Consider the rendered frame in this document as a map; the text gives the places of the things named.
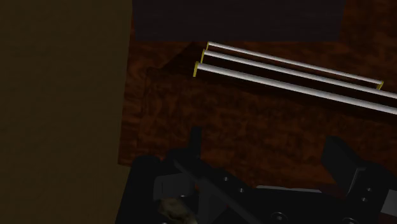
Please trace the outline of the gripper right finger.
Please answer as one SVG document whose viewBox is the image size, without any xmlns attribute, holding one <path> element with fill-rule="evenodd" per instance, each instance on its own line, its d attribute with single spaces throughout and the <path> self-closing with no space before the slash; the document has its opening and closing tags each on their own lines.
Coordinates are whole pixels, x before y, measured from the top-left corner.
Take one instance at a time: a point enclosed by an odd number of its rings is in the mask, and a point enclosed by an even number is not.
<svg viewBox="0 0 397 224">
<path fill-rule="evenodd" d="M 380 214 L 397 219 L 397 177 L 384 166 L 336 136 L 326 138 L 321 163 L 344 193 L 340 224 L 378 224 Z"/>
</svg>

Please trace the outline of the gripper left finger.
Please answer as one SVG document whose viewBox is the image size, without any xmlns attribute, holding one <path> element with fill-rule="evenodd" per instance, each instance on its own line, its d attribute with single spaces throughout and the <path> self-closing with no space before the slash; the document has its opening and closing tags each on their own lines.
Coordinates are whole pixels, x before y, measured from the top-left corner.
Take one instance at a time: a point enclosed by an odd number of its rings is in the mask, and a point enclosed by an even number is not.
<svg viewBox="0 0 397 224">
<path fill-rule="evenodd" d="M 254 191 L 200 159 L 202 130 L 192 128 L 185 148 L 137 157 L 130 166 L 115 224 L 169 224 L 159 200 L 181 199 L 197 224 L 258 224 Z"/>
</svg>

